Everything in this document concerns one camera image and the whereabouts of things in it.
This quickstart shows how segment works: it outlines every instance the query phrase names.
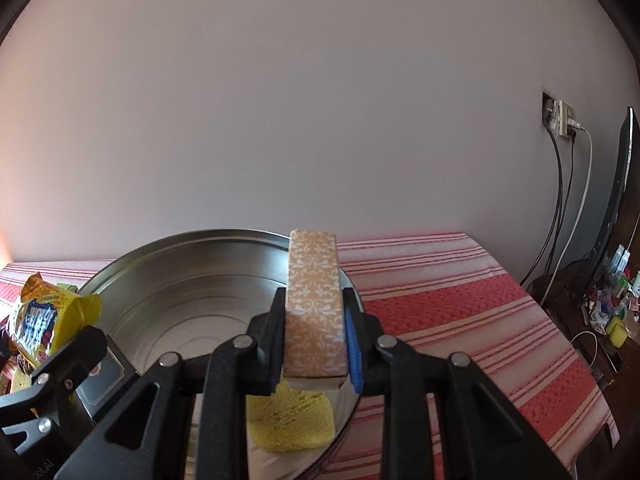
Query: silver bowl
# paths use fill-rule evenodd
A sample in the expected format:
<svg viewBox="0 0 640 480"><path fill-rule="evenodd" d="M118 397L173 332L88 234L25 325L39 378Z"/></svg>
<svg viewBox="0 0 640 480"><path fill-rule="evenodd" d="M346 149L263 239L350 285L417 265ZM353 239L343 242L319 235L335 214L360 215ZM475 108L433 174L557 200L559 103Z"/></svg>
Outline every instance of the silver bowl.
<svg viewBox="0 0 640 480"><path fill-rule="evenodd" d="M144 373L167 351L191 358L244 333L253 316L268 311L276 289L286 286L288 250L288 237L261 231L184 233L117 259L80 293L100 294L97 326ZM353 286L342 271L340 283ZM249 438L252 480L311 478L320 471L344 438L358 403L349 381L327 395L334 407L334 441L321 449L269 453ZM194 409L187 473L193 466L200 402Z"/></svg>

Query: blue gripper pad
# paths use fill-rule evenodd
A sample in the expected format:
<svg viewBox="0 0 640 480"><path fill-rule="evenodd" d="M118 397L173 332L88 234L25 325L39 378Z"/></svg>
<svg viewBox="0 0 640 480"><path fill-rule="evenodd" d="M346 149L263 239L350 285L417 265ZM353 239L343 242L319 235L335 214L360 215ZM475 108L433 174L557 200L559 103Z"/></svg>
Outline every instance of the blue gripper pad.
<svg viewBox="0 0 640 480"><path fill-rule="evenodd" d="M362 393L364 378L362 377L362 354L358 346L356 331L353 327L353 319L348 308L344 310L344 331L347 339L347 360L349 364L349 377L357 394Z"/></svg>

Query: orange patterned box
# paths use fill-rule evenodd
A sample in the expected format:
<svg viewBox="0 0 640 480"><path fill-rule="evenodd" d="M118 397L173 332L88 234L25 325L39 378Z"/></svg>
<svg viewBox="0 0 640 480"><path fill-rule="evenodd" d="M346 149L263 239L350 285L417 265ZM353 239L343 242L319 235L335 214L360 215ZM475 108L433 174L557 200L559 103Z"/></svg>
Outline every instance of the orange patterned box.
<svg viewBox="0 0 640 480"><path fill-rule="evenodd" d="M292 231L285 316L285 377L347 375L343 317L335 235Z"/></svg>

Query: white wall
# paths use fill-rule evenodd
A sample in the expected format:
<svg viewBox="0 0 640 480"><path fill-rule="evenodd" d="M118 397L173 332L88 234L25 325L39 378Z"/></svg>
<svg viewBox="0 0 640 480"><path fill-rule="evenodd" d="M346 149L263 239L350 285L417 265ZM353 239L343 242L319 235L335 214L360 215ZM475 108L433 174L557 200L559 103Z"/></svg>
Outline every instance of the white wall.
<svg viewBox="0 0 640 480"><path fill-rule="evenodd" d="M556 199L543 86L594 137L572 258L640 107L596 0L33 0L0 48L0 226L17 260L223 226L465 230L519 278Z"/></svg>

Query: striped tablecloth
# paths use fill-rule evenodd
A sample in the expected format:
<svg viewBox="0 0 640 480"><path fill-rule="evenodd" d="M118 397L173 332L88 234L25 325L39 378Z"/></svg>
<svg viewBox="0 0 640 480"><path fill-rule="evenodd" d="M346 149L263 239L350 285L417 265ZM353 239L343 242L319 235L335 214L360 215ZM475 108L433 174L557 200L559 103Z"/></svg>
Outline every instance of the striped tablecloth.
<svg viewBox="0 0 640 480"><path fill-rule="evenodd" d="M478 243L463 233L339 245L340 265L387 333L421 352L464 351L504 391L569 466L604 424L618 430L583 360L551 320ZM0 272L0 316L27 276L82 285L109 260L9 264ZM377 478L381 397L363 399L322 480ZM432 435L442 478L440 435Z"/></svg>

